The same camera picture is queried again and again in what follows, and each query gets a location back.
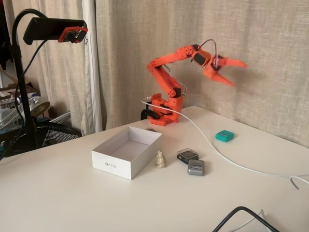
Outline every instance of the orange robotic arm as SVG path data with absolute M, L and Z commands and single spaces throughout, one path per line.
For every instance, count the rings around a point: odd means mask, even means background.
M 162 66 L 187 58 L 191 58 L 201 67 L 203 67 L 203 74 L 209 79 L 227 85 L 233 85 L 233 83 L 218 74 L 218 71 L 222 66 L 238 65 L 246 67 L 246 64 L 239 60 L 230 60 L 221 56 L 218 56 L 218 59 L 216 60 L 216 56 L 212 57 L 208 52 L 203 51 L 200 46 L 196 44 L 181 47 L 173 54 L 152 60 L 147 65 L 147 69 L 155 77 L 158 84 L 163 88 L 164 92 L 167 93 L 169 99 L 166 101 L 162 98 L 160 93 L 152 95 L 152 105 L 166 108 L 166 110 L 153 106 L 152 113 L 154 113 L 155 117 L 153 117 L 153 115 L 148 116 L 148 119 L 151 123 L 165 126 L 170 122 L 178 122 L 180 115 L 169 111 L 169 109 L 181 112 L 183 105 L 182 87 L 174 78 L 169 75 L 169 73 Z
M 174 78 L 171 78 L 171 76 L 162 66 L 178 60 L 190 58 L 193 54 L 193 51 L 194 49 L 190 45 L 182 47 L 173 54 L 152 60 L 147 65 L 149 72 L 155 77 L 159 85 L 163 88 L 164 92 L 166 92 L 166 94 L 168 94 L 168 96 L 171 98 L 179 97 L 181 95 L 182 87 Z

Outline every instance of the teal object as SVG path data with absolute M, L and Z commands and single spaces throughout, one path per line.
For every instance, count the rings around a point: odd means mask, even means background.
M 220 140 L 222 142 L 228 142 L 230 140 L 232 140 L 234 138 L 234 133 L 229 132 L 229 131 L 221 131 L 219 133 L 216 134 L 216 139 Z

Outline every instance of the table surface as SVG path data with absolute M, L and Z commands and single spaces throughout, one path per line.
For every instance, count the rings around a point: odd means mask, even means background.
M 192 106 L 183 111 L 227 157 L 274 174 L 309 172 L 309 149 L 255 128 Z M 165 127 L 147 120 L 130 124 L 162 133 L 168 166 L 151 161 L 133 180 L 92 167 L 91 150 L 122 130 L 118 127 L 0 162 L 0 231 L 211 232 L 237 206 L 255 212 L 281 232 L 307 232 L 309 187 L 298 180 L 255 174 L 219 157 L 187 119 Z M 228 130 L 235 139 L 223 143 L 216 133 Z M 187 174 L 177 151 L 191 148 L 205 161 L 206 175 Z M 250 219 L 237 213 L 220 230 Z M 242 232 L 266 231 L 251 222 Z

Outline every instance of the curtain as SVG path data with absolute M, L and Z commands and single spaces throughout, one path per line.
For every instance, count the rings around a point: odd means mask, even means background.
M 88 43 L 48 41 L 35 57 L 26 78 L 43 96 L 47 96 L 56 116 L 71 112 L 72 126 L 83 135 L 102 130 L 99 96 L 97 37 L 94 0 L 5 0 L 9 30 L 13 19 L 26 8 L 41 11 L 50 18 L 85 19 L 89 28 Z M 24 31 L 35 15 L 26 15 L 18 26 L 18 38 L 26 67 L 41 43 L 28 46 L 22 40 Z
M 141 99 L 162 92 L 149 61 L 213 38 L 248 68 L 222 69 L 233 88 L 188 60 L 170 64 L 188 104 L 309 146 L 307 0 L 98 0 L 96 12 L 106 128 L 139 120 Z

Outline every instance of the white box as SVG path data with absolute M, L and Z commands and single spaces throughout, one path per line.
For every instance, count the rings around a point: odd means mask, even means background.
M 92 150 L 92 165 L 132 180 L 162 150 L 162 134 L 127 127 Z

